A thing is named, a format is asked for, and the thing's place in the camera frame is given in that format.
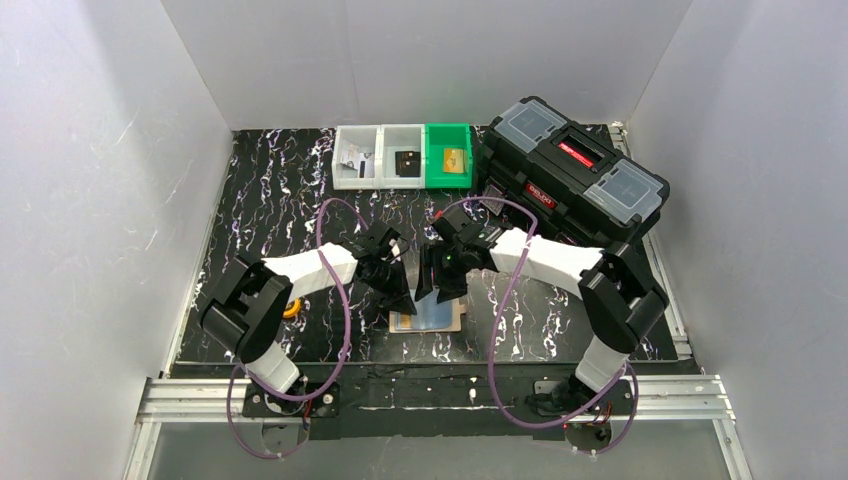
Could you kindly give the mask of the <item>beige leather card holder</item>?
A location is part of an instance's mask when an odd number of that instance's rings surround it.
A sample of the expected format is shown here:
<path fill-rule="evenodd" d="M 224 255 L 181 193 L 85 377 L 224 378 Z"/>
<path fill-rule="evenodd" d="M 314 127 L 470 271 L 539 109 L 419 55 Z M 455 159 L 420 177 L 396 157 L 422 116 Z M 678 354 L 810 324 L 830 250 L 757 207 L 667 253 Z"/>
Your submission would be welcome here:
<path fill-rule="evenodd" d="M 389 332 L 392 334 L 459 332 L 462 319 L 468 310 L 467 298 L 460 297 L 439 303 L 437 294 L 438 291 L 416 301 L 416 315 L 390 312 Z"/>

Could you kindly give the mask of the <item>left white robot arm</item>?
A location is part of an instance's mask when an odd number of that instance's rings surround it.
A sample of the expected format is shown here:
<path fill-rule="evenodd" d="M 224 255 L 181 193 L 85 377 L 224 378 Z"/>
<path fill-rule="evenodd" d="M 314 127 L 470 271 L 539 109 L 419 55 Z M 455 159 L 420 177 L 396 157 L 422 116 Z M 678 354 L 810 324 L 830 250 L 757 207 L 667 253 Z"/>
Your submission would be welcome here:
<path fill-rule="evenodd" d="M 201 308 L 200 326 L 269 394 L 294 402 L 314 399 L 329 389 L 341 369 L 334 368 L 317 389 L 295 394 L 293 386 L 300 371 L 276 340 L 286 307 L 330 287 L 361 283 L 376 294 L 380 308 L 415 314 L 399 258 L 400 238 L 396 229 L 375 221 L 339 244 L 256 261 L 239 256 L 230 262 Z"/>

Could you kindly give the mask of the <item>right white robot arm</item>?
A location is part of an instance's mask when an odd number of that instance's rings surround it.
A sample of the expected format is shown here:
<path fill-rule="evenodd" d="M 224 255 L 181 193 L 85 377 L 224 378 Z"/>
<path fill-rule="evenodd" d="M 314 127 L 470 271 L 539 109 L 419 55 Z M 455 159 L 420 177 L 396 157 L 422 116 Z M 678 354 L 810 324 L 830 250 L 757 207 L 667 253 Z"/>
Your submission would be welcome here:
<path fill-rule="evenodd" d="M 484 224 L 454 210 L 438 216 L 437 239 L 421 245 L 416 299 L 440 303 L 468 292 L 473 270 L 517 273 L 576 295 L 593 338 L 573 375 L 577 387 L 599 392 L 619 374 L 669 305 L 664 289 L 632 245 L 580 247 L 515 227 Z"/>

